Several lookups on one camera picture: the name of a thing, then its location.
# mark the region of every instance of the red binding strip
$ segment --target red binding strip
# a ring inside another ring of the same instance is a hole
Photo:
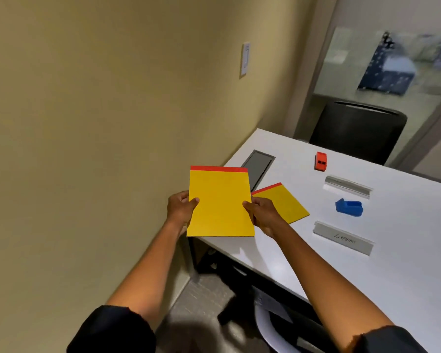
[[[268,187],[265,187],[265,188],[262,188],[262,189],[255,190],[255,191],[252,192],[252,194],[257,194],[257,193],[263,192],[264,190],[271,189],[271,188],[275,188],[275,187],[277,187],[277,186],[282,186],[282,183],[281,183],[281,182],[278,182],[278,183],[276,183],[276,184],[272,184],[271,186],[268,186]]]
[[[248,172],[246,167],[191,166],[191,171]]]

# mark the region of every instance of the desk leg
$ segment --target desk leg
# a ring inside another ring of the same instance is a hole
[[[199,273],[196,269],[196,254],[194,251],[193,238],[189,238],[186,234],[183,234],[180,237],[179,243],[182,248],[188,274],[193,282],[198,282]]]

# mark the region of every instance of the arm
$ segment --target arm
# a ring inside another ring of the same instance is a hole
[[[175,245],[186,231],[199,199],[188,201],[188,191],[168,199],[167,219],[145,254],[108,300],[108,305],[129,307],[148,322],[157,318]]]
[[[318,255],[277,213],[273,202],[244,202],[253,224],[278,243],[312,307],[341,352],[351,352],[359,335],[393,325],[351,282]]]

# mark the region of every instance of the red toy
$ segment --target red toy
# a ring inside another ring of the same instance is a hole
[[[323,152],[317,152],[315,155],[315,169],[323,171],[327,169],[327,154]]]

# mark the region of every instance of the forearm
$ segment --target forearm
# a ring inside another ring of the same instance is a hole
[[[342,352],[349,351],[360,334],[393,324],[286,222],[278,222],[274,233],[310,303]]]
[[[155,320],[182,224],[165,222],[149,248],[107,304],[129,307],[148,322]]]

